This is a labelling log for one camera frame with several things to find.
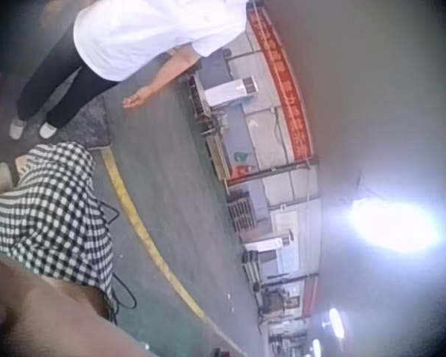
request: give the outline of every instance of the skin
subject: skin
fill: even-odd
[[[0,256],[0,345],[17,357],[149,357],[78,300]]]
[[[51,0],[43,10],[42,26],[48,28],[54,23],[54,19],[65,8],[66,3],[76,0]],[[77,0],[83,2],[83,8],[90,6],[96,0]],[[123,108],[130,109],[144,104],[155,92],[174,80],[188,68],[195,65],[201,56],[193,49],[191,44],[182,45],[175,50],[172,56],[155,75],[153,81],[138,89],[133,95],[125,98]]]

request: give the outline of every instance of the white shirt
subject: white shirt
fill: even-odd
[[[189,42],[209,56],[245,26],[246,0],[99,0],[78,14],[74,44],[96,74],[122,81]]]

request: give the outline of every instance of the bright light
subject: bright light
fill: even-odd
[[[334,329],[335,336],[338,338],[344,338],[345,330],[343,329],[342,319],[340,318],[340,314],[337,309],[330,309],[329,317],[332,329]]]
[[[312,341],[312,350],[314,352],[314,357],[322,357],[319,340],[315,339]]]
[[[431,217],[414,205],[362,199],[352,204],[352,222],[363,238],[394,251],[417,251],[436,242]]]

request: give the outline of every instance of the white shoe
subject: white shoe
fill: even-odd
[[[26,121],[19,120],[18,117],[14,117],[10,124],[9,135],[13,140],[18,140],[22,137],[23,130],[27,125]]]
[[[58,128],[55,128],[54,126],[51,126],[48,123],[44,123],[41,129],[39,130],[39,136],[41,136],[44,139],[49,139],[56,133],[57,130]]]

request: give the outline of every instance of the black and white checkered fabric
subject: black and white checkered fabric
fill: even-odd
[[[112,302],[112,241],[79,144],[39,145],[0,194],[0,252],[36,274],[94,286]]]

